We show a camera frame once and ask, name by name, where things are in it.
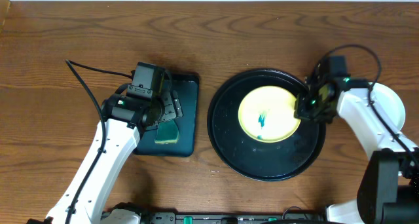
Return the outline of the green yellow sponge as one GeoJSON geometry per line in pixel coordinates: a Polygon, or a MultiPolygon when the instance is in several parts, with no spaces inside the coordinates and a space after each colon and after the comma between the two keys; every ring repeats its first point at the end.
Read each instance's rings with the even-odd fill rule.
{"type": "Polygon", "coordinates": [[[174,120],[165,121],[158,125],[156,131],[156,144],[172,144],[179,141],[179,129],[174,120]]]}

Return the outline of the yellow plate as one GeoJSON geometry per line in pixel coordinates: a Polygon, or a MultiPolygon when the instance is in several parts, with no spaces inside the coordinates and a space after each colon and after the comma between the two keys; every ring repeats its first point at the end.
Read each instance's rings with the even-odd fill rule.
{"type": "Polygon", "coordinates": [[[261,86],[240,102],[238,122],[252,139],[263,143],[283,141],[297,131],[301,120],[294,117],[296,97],[278,86],[261,86]]]}

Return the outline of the pale green plate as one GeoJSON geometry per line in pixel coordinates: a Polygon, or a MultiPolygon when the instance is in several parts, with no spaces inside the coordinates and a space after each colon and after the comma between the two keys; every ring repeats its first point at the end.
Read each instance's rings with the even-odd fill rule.
{"type": "Polygon", "coordinates": [[[376,83],[373,87],[374,99],[381,105],[394,126],[401,130],[405,123],[406,111],[401,98],[391,88],[376,83]]]}

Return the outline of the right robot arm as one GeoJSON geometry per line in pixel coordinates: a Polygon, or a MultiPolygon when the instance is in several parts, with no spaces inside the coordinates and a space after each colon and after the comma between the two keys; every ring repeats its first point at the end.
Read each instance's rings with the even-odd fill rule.
{"type": "Polygon", "coordinates": [[[308,82],[297,98],[296,116],[331,122],[339,116],[352,129],[369,163],[357,197],[326,209],[330,223],[417,223],[418,145],[388,115],[389,100],[366,79],[331,77],[308,82]]]}

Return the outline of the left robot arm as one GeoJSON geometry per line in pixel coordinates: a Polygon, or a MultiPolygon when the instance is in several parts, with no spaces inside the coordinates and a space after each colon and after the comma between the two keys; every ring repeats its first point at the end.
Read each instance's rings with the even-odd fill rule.
{"type": "Polygon", "coordinates": [[[129,86],[103,102],[94,140],[73,181],[48,212],[44,223],[140,223],[142,214],[129,203],[103,209],[128,157],[144,131],[160,129],[182,115],[176,91],[145,97],[144,88],[129,86]]]}

